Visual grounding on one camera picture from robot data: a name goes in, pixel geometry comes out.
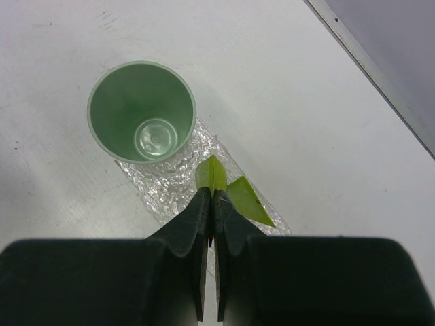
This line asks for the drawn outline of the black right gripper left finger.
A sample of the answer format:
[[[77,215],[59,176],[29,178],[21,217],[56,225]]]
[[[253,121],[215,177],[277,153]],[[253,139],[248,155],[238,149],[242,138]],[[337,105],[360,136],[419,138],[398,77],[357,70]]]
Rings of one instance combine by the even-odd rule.
[[[211,192],[144,239],[25,239],[1,252],[2,325],[197,325]]]

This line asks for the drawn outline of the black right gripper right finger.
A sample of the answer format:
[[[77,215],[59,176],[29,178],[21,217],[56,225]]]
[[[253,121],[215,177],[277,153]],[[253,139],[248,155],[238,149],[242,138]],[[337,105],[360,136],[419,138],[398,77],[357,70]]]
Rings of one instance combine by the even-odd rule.
[[[388,238],[268,236],[213,197],[217,317],[225,325],[433,325],[405,248]]]

